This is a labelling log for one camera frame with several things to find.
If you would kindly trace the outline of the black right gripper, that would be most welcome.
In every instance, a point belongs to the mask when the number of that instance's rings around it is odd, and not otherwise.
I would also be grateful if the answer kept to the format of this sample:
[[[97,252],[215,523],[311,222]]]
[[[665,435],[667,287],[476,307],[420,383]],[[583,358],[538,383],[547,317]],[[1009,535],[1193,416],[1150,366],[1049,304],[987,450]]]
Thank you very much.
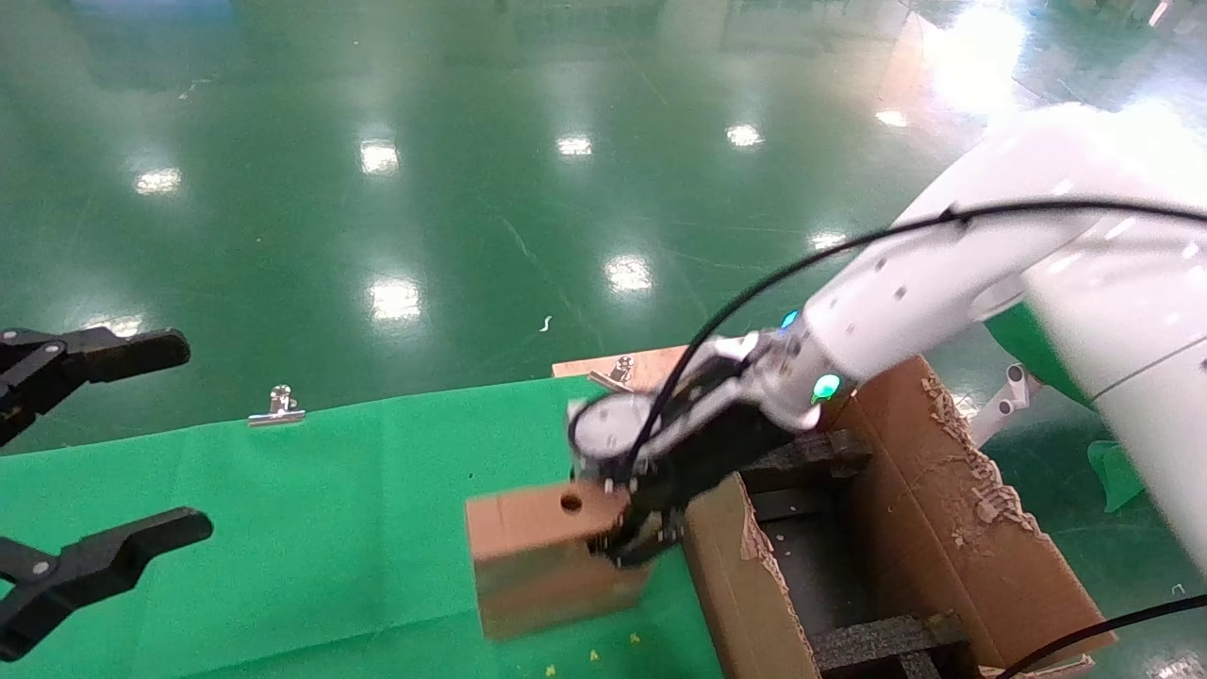
[[[763,411],[758,390],[723,382],[695,400],[674,397],[639,447],[630,507],[611,535],[616,567],[646,567],[686,537],[686,507],[793,441],[793,429]]]

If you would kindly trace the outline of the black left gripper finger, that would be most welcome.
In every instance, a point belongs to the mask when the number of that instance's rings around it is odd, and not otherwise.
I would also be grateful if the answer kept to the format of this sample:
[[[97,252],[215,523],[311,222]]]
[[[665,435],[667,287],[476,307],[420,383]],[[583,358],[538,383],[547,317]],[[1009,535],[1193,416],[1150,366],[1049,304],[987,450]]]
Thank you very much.
[[[177,507],[103,529],[52,555],[1,538],[1,657],[19,661],[86,605],[126,595],[151,560],[199,544],[214,533],[206,513]]]
[[[4,328],[1,441],[8,444],[86,384],[111,384],[189,362],[189,341],[175,328],[118,336],[106,327],[69,334]]]

